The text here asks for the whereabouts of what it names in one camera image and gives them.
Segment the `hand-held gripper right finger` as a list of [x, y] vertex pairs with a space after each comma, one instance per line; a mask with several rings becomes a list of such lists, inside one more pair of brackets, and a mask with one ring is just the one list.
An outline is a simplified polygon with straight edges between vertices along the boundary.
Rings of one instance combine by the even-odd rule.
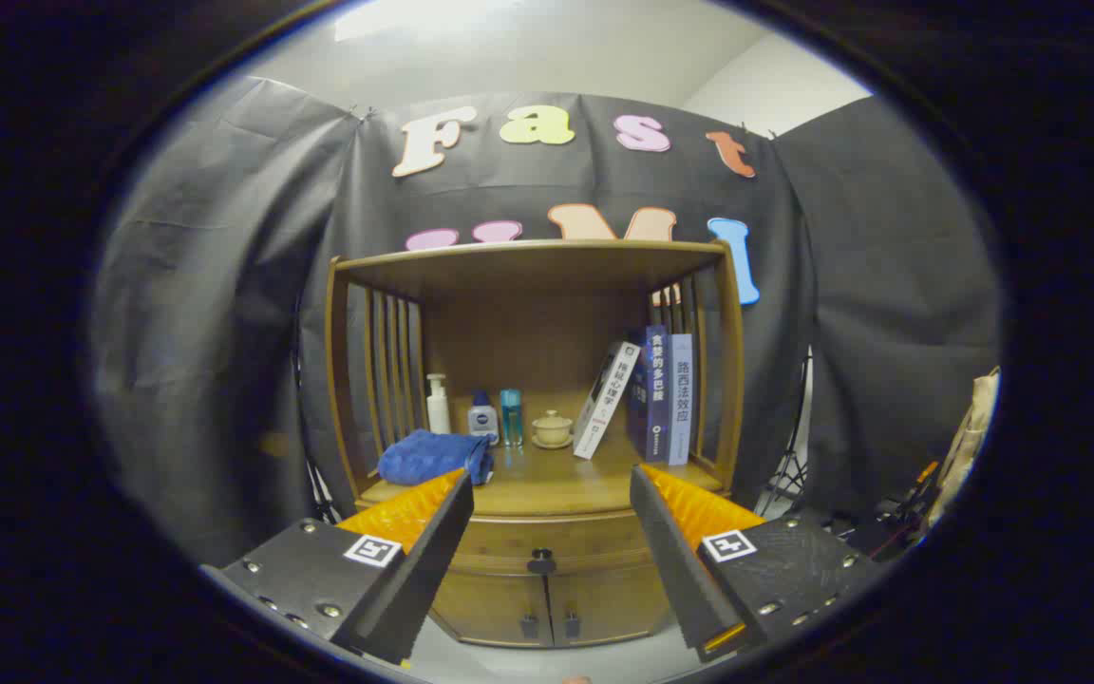
[[664, 469], [635, 465], [630, 501], [683, 641], [703, 661], [808, 631], [884, 571], [815, 521], [768, 521]]

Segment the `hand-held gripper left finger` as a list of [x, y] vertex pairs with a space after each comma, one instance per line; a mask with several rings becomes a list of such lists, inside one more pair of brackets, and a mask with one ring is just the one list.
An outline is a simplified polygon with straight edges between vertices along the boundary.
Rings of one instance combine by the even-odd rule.
[[235, 561], [203, 564], [200, 572], [300, 640], [400, 665], [469, 523], [470, 480], [453, 469], [340, 523], [298, 520]]

